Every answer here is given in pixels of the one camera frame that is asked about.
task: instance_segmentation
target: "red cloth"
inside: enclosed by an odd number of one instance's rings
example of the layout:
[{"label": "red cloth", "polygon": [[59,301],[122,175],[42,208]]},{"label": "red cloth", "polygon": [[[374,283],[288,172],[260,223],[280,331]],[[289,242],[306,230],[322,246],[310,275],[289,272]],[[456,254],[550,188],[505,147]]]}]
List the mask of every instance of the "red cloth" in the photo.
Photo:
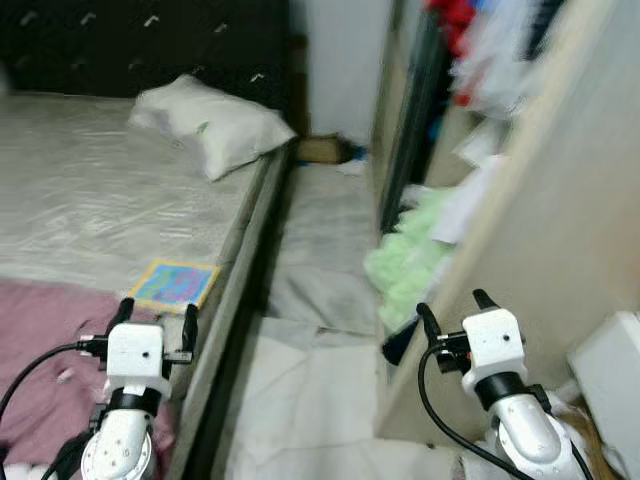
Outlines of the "red cloth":
[{"label": "red cloth", "polygon": [[[83,334],[103,333],[117,308],[110,293],[0,279],[0,392],[47,350]],[[77,352],[59,354],[35,369],[16,390],[0,425],[0,441],[10,445],[5,464],[50,464],[64,442],[88,427],[104,382],[98,360]],[[153,443],[163,472],[175,441],[170,419],[161,406]]]},{"label": "red cloth", "polygon": [[456,57],[466,54],[460,41],[476,14],[468,0],[425,0],[425,8],[438,10],[440,27],[447,36],[449,49]]}]

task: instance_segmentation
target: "bed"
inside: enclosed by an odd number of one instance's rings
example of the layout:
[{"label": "bed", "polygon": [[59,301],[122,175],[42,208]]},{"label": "bed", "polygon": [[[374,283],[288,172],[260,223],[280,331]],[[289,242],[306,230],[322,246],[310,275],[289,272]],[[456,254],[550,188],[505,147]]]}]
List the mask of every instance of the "bed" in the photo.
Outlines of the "bed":
[{"label": "bed", "polygon": [[[179,478],[284,172],[280,149],[212,184],[178,146],[127,127],[132,100],[13,96],[0,109],[0,277],[124,295],[156,258],[221,267],[196,365],[174,369]],[[181,319],[163,319],[168,348]]]}]

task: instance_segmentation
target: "white pillow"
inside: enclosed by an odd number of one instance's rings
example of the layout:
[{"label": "white pillow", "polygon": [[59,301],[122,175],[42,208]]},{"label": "white pillow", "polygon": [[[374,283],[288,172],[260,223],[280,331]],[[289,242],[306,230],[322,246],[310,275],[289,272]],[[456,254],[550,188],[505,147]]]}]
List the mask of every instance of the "white pillow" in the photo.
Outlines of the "white pillow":
[{"label": "white pillow", "polygon": [[129,121],[182,143],[210,180],[295,136],[276,112],[209,88],[189,75],[142,92]]}]

